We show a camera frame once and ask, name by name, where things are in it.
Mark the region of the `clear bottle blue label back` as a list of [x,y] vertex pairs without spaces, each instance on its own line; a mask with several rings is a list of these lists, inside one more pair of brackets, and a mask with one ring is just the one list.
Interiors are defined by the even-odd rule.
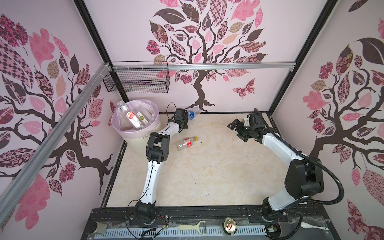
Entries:
[[189,120],[193,120],[197,115],[199,115],[201,113],[201,111],[202,110],[198,106],[195,106],[195,107],[191,108],[188,111],[188,118],[189,118]]

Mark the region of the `clear bottle red label yellow cap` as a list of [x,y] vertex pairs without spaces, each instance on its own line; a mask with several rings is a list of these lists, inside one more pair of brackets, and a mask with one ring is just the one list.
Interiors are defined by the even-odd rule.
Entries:
[[198,137],[188,137],[188,138],[185,138],[181,141],[179,141],[177,143],[177,149],[178,150],[183,150],[183,149],[187,149],[187,148],[190,148],[194,142],[197,142],[199,140]]

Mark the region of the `clear square bottle white label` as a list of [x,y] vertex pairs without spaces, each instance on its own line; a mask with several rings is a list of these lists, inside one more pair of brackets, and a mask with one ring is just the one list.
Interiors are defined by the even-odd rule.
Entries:
[[146,126],[149,123],[148,119],[140,111],[137,111],[137,117],[140,119],[143,126]]

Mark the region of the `clear bottle green red label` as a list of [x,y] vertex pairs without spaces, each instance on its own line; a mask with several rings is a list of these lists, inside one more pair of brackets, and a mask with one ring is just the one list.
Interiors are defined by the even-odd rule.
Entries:
[[117,115],[121,131],[141,130],[144,127],[136,113],[124,101],[118,102],[117,105]]

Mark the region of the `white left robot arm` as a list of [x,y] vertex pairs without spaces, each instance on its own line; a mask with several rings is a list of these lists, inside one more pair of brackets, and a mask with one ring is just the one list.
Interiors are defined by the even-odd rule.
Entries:
[[155,218],[156,191],[161,168],[170,153],[171,138],[188,129],[187,110],[177,108],[175,114],[168,119],[166,127],[160,132],[152,132],[146,146],[148,160],[147,176],[141,197],[135,205],[136,214],[153,221]]

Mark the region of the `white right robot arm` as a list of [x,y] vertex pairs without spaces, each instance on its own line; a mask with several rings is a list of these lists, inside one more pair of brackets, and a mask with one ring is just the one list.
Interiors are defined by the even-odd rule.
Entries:
[[300,156],[278,133],[266,124],[260,113],[251,113],[240,121],[234,120],[228,128],[237,132],[237,137],[247,142],[256,142],[272,150],[288,166],[284,187],[274,196],[263,200],[262,210],[270,214],[285,210],[301,199],[307,199],[324,190],[322,169]]

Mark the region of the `cream bin with pink liner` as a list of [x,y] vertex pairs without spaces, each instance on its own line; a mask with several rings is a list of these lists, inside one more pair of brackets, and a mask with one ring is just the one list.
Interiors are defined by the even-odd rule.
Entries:
[[158,106],[150,100],[120,101],[112,116],[112,126],[134,153],[145,157],[150,134],[160,130]]

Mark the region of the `crushed metal can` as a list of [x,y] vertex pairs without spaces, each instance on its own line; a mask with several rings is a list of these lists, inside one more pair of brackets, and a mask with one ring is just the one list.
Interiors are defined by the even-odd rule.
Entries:
[[238,224],[233,218],[227,217],[222,223],[222,229],[226,235],[232,236],[237,232]]

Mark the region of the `cream vegetable peeler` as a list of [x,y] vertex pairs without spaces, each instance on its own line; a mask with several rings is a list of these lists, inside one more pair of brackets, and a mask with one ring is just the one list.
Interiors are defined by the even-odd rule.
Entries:
[[207,227],[206,227],[206,221],[199,221],[195,225],[179,225],[178,229],[181,231],[187,231],[187,230],[195,230],[200,235],[206,235],[207,234]]

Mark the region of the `white plastic spoon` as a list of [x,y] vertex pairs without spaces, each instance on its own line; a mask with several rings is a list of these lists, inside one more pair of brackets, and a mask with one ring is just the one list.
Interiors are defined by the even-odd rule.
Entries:
[[305,222],[301,222],[300,226],[303,229],[319,229],[319,230],[324,230],[324,231],[329,230],[329,228],[327,228],[327,227],[314,226],[314,225],[311,225],[311,224],[305,223]]

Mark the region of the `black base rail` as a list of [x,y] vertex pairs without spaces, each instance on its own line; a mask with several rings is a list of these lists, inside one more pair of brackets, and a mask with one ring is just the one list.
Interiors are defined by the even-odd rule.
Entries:
[[322,205],[298,204],[287,210],[267,211],[262,205],[240,206],[184,206],[184,207],[150,207],[149,211],[140,210],[139,207],[108,207],[91,210],[87,223],[107,222],[113,224],[131,222],[134,226],[182,222],[198,222],[200,220],[223,220],[227,217],[235,220],[248,220],[251,223],[287,222],[303,214],[309,216],[326,216]]

